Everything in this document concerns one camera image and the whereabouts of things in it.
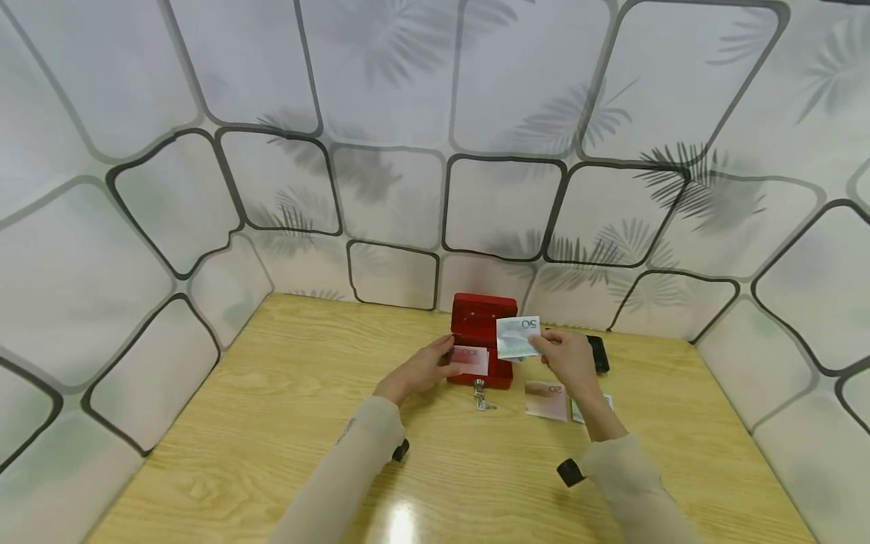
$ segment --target black smartphone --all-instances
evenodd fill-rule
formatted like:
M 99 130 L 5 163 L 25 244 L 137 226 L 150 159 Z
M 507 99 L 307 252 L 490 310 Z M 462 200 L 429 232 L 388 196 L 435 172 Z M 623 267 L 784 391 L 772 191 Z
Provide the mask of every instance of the black smartphone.
M 586 335 L 589 345 L 592 346 L 592 359 L 595 361 L 595 372 L 604 374 L 610 371 L 610 362 L 607 360 L 607 352 L 604 350 L 604 340 L 600 336 Z

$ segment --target wooden table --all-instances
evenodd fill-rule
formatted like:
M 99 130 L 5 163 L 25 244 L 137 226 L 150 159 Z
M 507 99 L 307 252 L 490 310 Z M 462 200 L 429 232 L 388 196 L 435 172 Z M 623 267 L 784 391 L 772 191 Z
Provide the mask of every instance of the wooden table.
M 378 380 L 449 332 L 450 316 L 290 295 L 266 300 L 90 542 L 263 542 Z M 598 333 L 602 388 L 638 434 L 706 542 L 813 542 L 694 348 Z M 411 450 L 375 479 L 350 542 L 619 542 L 591 482 L 555 472 L 579 459 L 583 426 L 525 415 L 509 391 L 444 384 L 402 408 Z

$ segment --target banknote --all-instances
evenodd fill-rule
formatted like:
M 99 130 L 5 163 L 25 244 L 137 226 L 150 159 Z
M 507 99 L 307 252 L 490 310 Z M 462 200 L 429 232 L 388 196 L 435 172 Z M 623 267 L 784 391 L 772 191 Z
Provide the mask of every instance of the banknote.
M 533 334 L 541 334 L 540 318 L 537 315 L 496 319 L 495 337 L 499 359 L 539 355 L 529 344 L 529 336 Z
M 607 404 L 609 404 L 610 409 L 613 410 L 613 397 L 605 393 L 604 398 L 607 399 Z M 586 424 L 586 420 L 583 418 L 583 413 L 577 407 L 577 403 L 574 402 L 574 399 L 571 399 L 571 419 L 578 423 Z
M 450 361 L 462 363 L 463 374 L 477 374 L 486 376 L 489 374 L 489 352 L 485 347 L 479 346 L 454 346 L 451 350 Z
M 525 413 L 549 420 L 568 421 L 565 386 L 558 381 L 527 381 Z

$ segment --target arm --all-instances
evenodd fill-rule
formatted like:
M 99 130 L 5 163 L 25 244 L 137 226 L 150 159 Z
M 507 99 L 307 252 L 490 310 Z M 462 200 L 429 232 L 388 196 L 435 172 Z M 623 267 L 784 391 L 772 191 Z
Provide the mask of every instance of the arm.
M 637 437 L 628 433 L 607 404 L 586 336 L 545 331 L 530 341 L 583 413 L 592 445 L 580 469 L 601 489 L 626 543 L 700 542 L 662 486 L 659 471 L 640 448 Z
M 405 437 L 398 407 L 411 394 L 461 372 L 459 364 L 445 364 L 452 347 L 453 337 L 443 336 L 378 383 L 287 507 L 270 544 L 341 541 L 375 476 Z

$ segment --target beige sleeve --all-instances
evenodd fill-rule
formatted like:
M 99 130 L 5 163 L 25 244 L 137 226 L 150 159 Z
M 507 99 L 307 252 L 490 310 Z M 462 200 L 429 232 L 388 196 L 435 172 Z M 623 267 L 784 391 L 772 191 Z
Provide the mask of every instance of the beige sleeve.
M 580 472 L 601 489 L 626 544 L 700 542 L 637 437 L 593 442 Z
M 398 406 L 369 397 L 287 507 L 270 544 L 340 542 L 375 476 L 405 437 Z

